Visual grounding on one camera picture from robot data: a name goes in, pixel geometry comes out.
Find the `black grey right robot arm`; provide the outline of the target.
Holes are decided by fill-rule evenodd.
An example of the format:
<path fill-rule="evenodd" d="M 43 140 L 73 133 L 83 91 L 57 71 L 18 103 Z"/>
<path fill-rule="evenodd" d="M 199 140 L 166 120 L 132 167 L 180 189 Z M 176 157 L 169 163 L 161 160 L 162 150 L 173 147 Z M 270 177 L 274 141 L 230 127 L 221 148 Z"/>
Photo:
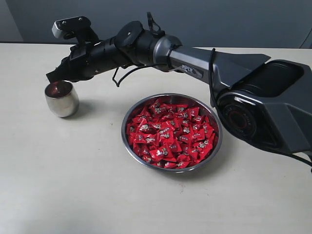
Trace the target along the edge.
<path fill-rule="evenodd" d="M 192 76 L 210 89 L 224 128 L 260 150 L 296 158 L 312 154 L 312 69 L 265 54 L 230 54 L 182 45 L 149 19 L 100 40 L 86 17 L 55 21 L 56 38 L 76 39 L 69 56 L 47 74 L 53 83 L 87 81 L 118 68 L 155 68 Z"/>

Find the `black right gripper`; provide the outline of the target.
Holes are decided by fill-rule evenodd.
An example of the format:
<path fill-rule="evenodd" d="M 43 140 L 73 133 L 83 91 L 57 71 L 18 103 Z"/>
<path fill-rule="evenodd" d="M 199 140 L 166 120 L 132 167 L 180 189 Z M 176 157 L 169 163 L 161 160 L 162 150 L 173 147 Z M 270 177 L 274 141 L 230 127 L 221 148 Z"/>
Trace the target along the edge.
<path fill-rule="evenodd" d="M 72 46 L 69 56 L 62 60 L 57 69 L 47 73 L 46 77 L 49 82 L 86 81 L 95 75 L 131 63 L 115 46 L 115 37 L 112 37 L 85 46 Z"/>

